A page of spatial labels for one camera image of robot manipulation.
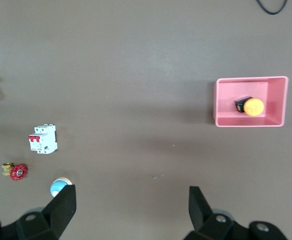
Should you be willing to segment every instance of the gray table surface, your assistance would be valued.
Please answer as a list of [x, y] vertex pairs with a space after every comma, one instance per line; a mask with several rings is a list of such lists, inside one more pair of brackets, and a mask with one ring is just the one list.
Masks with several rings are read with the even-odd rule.
[[[216, 127], [214, 82], [258, 76], [290, 78], [285, 126]], [[27, 139], [45, 123], [49, 155]], [[254, 0], [0, 0], [3, 225], [45, 206], [58, 177], [77, 189], [62, 240], [180, 240], [190, 185], [292, 240], [292, 0], [276, 16]]]

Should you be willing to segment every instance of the yellow emergency stop button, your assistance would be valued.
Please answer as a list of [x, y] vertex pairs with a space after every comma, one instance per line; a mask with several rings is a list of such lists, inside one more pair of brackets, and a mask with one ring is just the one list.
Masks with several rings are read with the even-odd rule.
[[251, 98], [244, 104], [245, 113], [252, 117], [260, 115], [264, 108], [264, 103], [258, 98]]

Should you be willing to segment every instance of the black cable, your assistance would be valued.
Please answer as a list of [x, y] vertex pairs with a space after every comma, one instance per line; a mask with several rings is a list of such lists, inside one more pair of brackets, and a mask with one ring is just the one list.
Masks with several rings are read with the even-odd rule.
[[266, 13], [270, 14], [270, 15], [276, 15], [278, 13], [280, 13], [282, 11], [282, 9], [285, 8], [288, 0], [285, 0], [285, 2], [282, 4], [282, 7], [279, 9], [279, 11], [269, 11], [268, 9], [265, 8], [265, 6], [260, 2], [260, 0], [256, 0], [257, 3], [259, 4], [259, 6], [262, 8], [263, 11], [265, 11]]

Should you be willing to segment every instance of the metal screw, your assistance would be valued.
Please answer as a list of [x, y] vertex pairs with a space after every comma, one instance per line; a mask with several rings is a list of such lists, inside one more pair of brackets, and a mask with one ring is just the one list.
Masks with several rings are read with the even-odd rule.
[[20, 177], [20, 176], [22, 175], [23, 172], [24, 172], [23, 170], [19, 169], [19, 170], [16, 172], [17, 177]]
[[227, 220], [226, 220], [226, 218], [224, 217], [224, 216], [222, 216], [222, 215], [218, 215], [217, 217], [216, 217], [216, 220], [218, 221], [218, 222], [220, 222], [220, 223], [225, 223]]
[[258, 223], [257, 224], [257, 228], [260, 231], [264, 231], [264, 232], [269, 232], [269, 228], [267, 227], [267, 225], [263, 224], [263, 223]]

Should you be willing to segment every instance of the pink plastic container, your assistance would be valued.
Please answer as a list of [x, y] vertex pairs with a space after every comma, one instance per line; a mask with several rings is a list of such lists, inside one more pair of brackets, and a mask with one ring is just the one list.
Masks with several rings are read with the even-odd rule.
[[[288, 91], [286, 76], [220, 78], [215, 83], [214, 118], [218, 127], [282, 127]], [[251, 96], [263, 101], [259, 116], [240, 113], [235, 100]]]

